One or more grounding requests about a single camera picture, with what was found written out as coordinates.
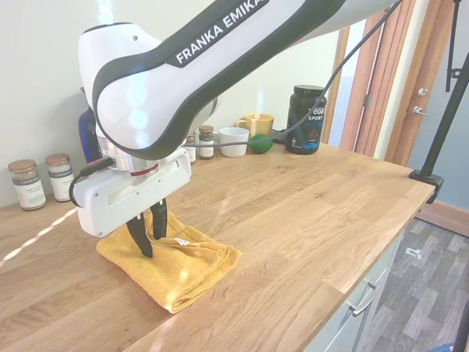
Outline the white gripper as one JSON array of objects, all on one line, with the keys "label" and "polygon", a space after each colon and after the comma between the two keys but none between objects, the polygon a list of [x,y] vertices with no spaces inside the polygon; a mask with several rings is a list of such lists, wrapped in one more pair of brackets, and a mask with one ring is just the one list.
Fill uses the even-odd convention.
[{"label": "white gripper", "polygon": [[165,198],[188,183],[190,177],[188,153],[181,147],[159,160],[157,170],[144,179],[113,169],[88,177],[73,188],[81,229],[103,238],[127,222],[141,253],[152,258],[152,244],[144,215],[140,213],[150,208],[154,239],[165,238],[168,221]]}]

